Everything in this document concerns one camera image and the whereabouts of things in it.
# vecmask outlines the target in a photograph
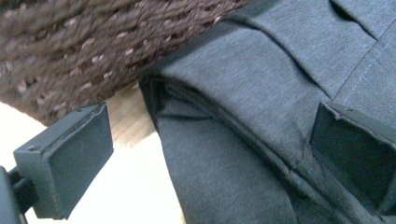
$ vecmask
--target gray fabric bag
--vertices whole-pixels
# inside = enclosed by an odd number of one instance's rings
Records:
[[[256,1],[145,71],[189,223],[396,223],[313,156],[319,102],[396,129],[396,1]]]

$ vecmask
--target seam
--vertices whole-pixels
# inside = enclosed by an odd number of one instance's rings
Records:
[[[377,42],[375,42],[368,50],[367,52],[361,57],[361,59],[359,60],[358,63],[356,63],[355,67],[352,69],[352,72],[349,73],[349,75],[347,76],[346,80],[343,82],[343,84],[341,85],[341,87],[338,89],[337,93],[334,96],[334,100],[337,99],[340,91],[345,87],[345,85],[347,84],[347,82],[349,81],[349,79],[351,77],[353,77],[354,72],[356,71],[356,69],[359,67],[359,65],[361,64],[361,62],[367,57],[368,54],[370,54],[371,50],[373,49],[373,47],[375,46]]]
[[[388,41],[388,43],[381,49],[381,51],[379,52],[378,56],[376,56],[374,59],[372,59],[372,60],[370,61],[370,64],[364,69],[363,73],[360,74],[359,80],[358,80],[358,81],[355,83],[355,85],[352,87],[352,90],[350,90],[349,94],[347,95],[346,99],[345,99],[344,102],[343,102],[344,104],[347,103],[347,101],[349,100],[349,98],[350,98],[350,96],[352,95],[352,93],[356,90],[356,88],[358,88],[358,86],[361,84],[361,81],[365,78],[365,76],[366,76],[366,75],[368,74],[368,72],[371,70],[371,68],[373,67],[373,65],[376,64],[376,63],[378,62],[378,60],[381,58],[382,54],[383,54],[383,53],[385,52],[385,50],[389,47],[389,44],[394,40],[394,38],[395,38],[395,36],[394,36],[393,38],[391,38],[391,39]],[[371,50],[373,50],[373,48],[375,48],[375,45],[374,45],[374,46],[373,46],[373,47],[361,58],[361,61],[362,61],[365,57],[368,56],[368,54],[371,52]]]
[[[240,122],[235,116],[227,111],[224,107],[213,101],[210,97],[207,97],[205,94],[196,91],[194,88],[183,81],[178,81],[173,84],[179,83],[180,87],[173,89],[173,96],[175,94],[181,95],[184,97],[194,98],[194,102],[191,100],[187,100],[192,105],[197,106],[201,110],[205,111],[212,119],[217,120],[219,122],[228,122],[225,126],[229,127],[235,134],[241,136],[241,139],[252,146],[254,151],[258,154],[263,154],[258,148],[260,148],[259,144],[267,147],[274,155],[276,155],[281,161],[283,161],[290,169],[295,167],[304,159],[304,151],[299,155],[300,158],[296,160],[295,163],[290,161],[286,161],[276,150],[274,150],[268,142],[261,139],[257,134],[251,131],[244,123]]]

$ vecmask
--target stitching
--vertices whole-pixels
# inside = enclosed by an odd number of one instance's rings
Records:
[[[363,78],[368,74],[368,72],[371,70],[372,66],[378,62],[378,60],[381,58],[382,54],[385,52],[385,50],[389,47],[389,44],[393,41],[395,37],[393,37],[391,40],[388,41],[388,43],[384,46],[384,48],[381,49],[379,55],[377,57],[375,57],[373,60],[371,60],[370,65],[367,66],[364,69],[364,72],[361,74],[361,77],[359,78],[359,80],[355,83],[355,85],[353,86],[352,90],[349,92],[349,95],[346,97],[346,99],[344,100],[344,104],[347,103],[347,101],[349,100],[349,97],[352,95],[352,93],[356,90],[356,88],[358,88],[358,86],[361,84],[361,81],[363,80]]]

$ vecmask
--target black plastic piece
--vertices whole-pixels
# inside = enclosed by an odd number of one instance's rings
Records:
[[[8,176],[20,211],[25,214],[38,201],[35,185],[30,178],[22,177],[17,167],[8,172]]]
[[[6,169],[0,166],[0,223],[22,224],[24,221]]]
[[[396,214],[396,131],[352,108],[321,103],[314,155],[373,215]]]
[[[82,107],[14,151],[32,179],[37,217],[68,218],[113,152],[106,104]]]

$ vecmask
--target wooden surface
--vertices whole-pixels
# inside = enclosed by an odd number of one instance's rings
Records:
[[[128,86],[106,102],[114,154],[69,220],[37,219],[31,209],[29,223],[184,223],[140,90]],[[46,127],[2,104],[0,124],[0,165],[10,170],[12,151]]]

